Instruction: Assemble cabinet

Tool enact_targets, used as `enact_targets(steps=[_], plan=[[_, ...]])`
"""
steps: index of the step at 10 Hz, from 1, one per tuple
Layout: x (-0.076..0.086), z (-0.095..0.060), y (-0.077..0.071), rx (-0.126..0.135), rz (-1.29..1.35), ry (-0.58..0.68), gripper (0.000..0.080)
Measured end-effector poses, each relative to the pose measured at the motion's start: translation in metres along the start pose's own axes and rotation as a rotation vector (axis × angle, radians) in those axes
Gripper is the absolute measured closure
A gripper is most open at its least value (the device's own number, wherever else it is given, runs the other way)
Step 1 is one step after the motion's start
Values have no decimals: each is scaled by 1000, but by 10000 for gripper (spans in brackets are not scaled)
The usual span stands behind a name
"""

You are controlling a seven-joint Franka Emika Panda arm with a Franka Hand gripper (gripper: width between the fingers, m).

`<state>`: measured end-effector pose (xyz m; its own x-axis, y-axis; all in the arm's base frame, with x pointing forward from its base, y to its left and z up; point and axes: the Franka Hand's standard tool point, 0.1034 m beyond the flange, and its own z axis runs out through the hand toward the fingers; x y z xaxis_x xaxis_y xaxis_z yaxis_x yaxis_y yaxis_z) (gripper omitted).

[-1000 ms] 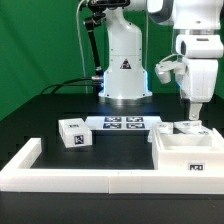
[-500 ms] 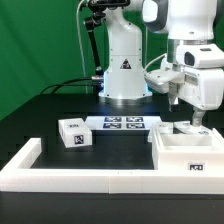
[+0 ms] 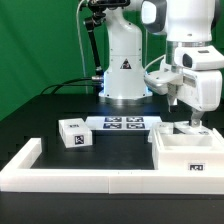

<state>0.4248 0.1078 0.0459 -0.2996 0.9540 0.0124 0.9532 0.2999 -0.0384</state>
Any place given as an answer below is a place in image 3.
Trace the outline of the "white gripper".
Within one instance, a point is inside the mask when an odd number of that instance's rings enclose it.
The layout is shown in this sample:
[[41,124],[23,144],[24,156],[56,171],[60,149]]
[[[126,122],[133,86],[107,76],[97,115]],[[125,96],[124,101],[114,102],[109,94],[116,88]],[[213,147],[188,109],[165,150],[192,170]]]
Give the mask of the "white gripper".
[[214,111],[220,103],[222,74],[219,70],[183,70],[182,83],[168,84],[168,95],[195,108],[192,110],[191,126],[200,125],[203,112]]

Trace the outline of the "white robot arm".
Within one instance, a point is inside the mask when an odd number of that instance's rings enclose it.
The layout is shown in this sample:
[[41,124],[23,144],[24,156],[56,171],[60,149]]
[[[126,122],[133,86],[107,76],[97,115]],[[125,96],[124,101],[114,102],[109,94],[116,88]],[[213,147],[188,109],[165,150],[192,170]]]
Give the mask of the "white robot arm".
[[139,0],[131,7],[141,12],[146,36],[121,9],[106,11],[109,67],[100,97],[122,104],[165,95],[170,109],[189,105],[197,126],[221,98],[224,55],[212,45],[220,0]]

